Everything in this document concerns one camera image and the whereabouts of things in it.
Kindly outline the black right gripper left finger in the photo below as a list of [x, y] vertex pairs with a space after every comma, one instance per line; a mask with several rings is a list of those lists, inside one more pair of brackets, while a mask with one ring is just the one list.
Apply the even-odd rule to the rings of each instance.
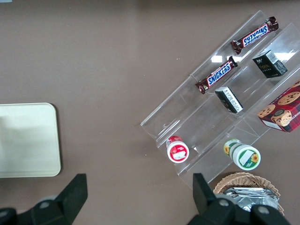
[[88, 197], [87, 176], [77, 174], [53, 200], [43, 200], [26, 212], [0, 209], [2, 225], [71, 225]]

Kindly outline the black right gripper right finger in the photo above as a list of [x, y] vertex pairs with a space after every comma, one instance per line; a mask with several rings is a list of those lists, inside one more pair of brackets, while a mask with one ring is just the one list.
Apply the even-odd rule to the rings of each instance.
[[245, 211], [225, 198], [217, 198], [201, 173], [193, 175], [193, 198], [198, 210], [189, 225], [289, 225], [275, 208], [255, 205]]

